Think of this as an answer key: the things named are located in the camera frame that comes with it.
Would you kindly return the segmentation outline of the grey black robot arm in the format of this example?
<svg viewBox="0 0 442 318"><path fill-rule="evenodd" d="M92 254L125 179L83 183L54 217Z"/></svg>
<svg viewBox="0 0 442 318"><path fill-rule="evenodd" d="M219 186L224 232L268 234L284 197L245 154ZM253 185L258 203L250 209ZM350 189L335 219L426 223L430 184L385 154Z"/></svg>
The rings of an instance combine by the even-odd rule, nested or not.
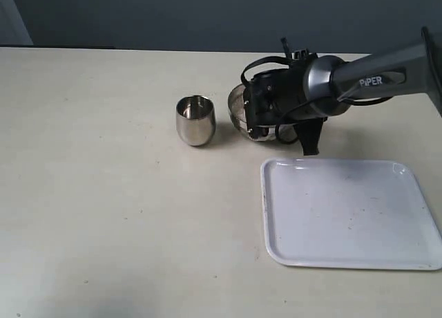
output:
<svg viewBox="0 0 442 318"><path fill-rule="evenodd" d="M277 69L240 76L244 91L242 130L259 141L270 133L280 144L299 142L306 156L319 153L324 122L352 106L372 106L395 96L424 93L441 110L441 34L422 27L421 38L404 47L352 62L308 49L292 51L281 38L282 56L267 56L245 67L263 64Z"/></svg>

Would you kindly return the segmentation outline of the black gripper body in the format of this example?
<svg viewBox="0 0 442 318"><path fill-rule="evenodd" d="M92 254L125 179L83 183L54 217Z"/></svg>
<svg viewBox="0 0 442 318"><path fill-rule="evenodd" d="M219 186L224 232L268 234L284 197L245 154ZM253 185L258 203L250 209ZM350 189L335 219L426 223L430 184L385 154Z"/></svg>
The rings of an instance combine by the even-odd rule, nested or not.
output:
<svg viewBox="0 0 442 318"><path fill-rule="evenodd" d="M297 124L309 120L309 110L307 106L301 104L307 101L303 89L304 69L279 68L257 73L251 80L241 74L241 82L245 87L251 87L253 96L258 103L259 124ZM270 94L275 93L277 97L283 94L290 99L297 99L298 102L282 111L278 115L275 109L271 109L270 101L275 101L275 97Z"/></svg>

